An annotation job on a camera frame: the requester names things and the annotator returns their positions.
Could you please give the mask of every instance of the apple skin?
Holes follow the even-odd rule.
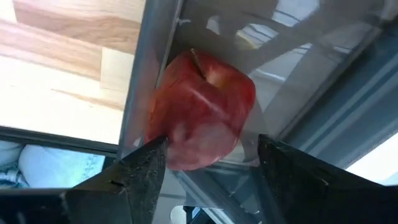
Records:
[[[235,147],[256,99],[250,78],[204,52],[186,51],[165,69],[147,114],[145,142],[169,137],[167,167],[209,166]]]

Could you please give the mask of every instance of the white fabric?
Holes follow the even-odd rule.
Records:
[[[23,144],[0,141],[0,167],[18,161]]]
[[[70,188],[101,172],[105,157],[26,145],[19,168],[32,188]]]

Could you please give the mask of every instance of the wooden table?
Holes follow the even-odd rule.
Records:
[[[118,143],[145,0],[2,0],[0,125]]]

